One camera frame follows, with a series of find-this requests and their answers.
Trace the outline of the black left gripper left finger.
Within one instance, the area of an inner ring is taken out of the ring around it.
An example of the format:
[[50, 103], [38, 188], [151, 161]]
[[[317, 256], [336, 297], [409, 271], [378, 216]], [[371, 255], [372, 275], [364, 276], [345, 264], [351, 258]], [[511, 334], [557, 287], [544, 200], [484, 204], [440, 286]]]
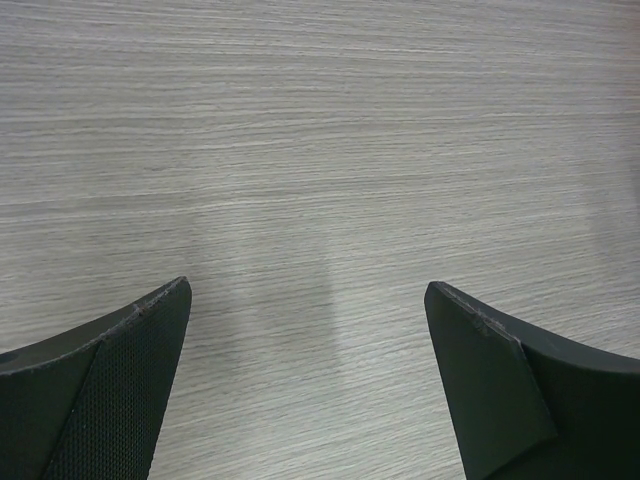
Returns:
[[178, 277], [1, 355], [4, 479], [145, 479], [192, 303]]

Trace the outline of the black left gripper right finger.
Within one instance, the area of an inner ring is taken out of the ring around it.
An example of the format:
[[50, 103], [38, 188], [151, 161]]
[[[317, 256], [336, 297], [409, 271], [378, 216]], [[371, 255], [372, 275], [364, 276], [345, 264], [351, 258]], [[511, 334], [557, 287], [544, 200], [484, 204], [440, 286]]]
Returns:
[[440, 281], [429, 334], [468, 479], [636, 479], [639, 362]]

